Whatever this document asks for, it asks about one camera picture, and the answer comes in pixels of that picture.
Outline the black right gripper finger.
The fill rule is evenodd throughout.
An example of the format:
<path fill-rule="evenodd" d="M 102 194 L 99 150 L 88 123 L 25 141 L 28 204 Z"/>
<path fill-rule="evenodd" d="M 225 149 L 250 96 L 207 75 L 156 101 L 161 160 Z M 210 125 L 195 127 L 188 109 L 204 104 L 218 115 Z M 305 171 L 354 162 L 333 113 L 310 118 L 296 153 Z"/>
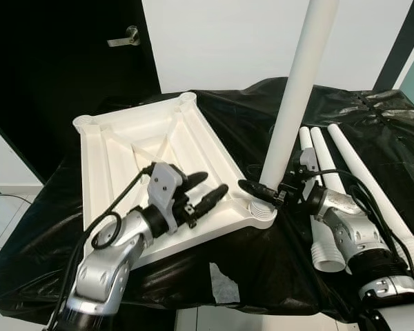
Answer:
<path fill-rule="evenodd" d="M 239 188 L 254 196 L 258 201 L 263 201 L 269 205 L 279 205 L 279 193 L 263 185 L 263 183 L 248 179 L 240 179 L 237 183 Z"/>

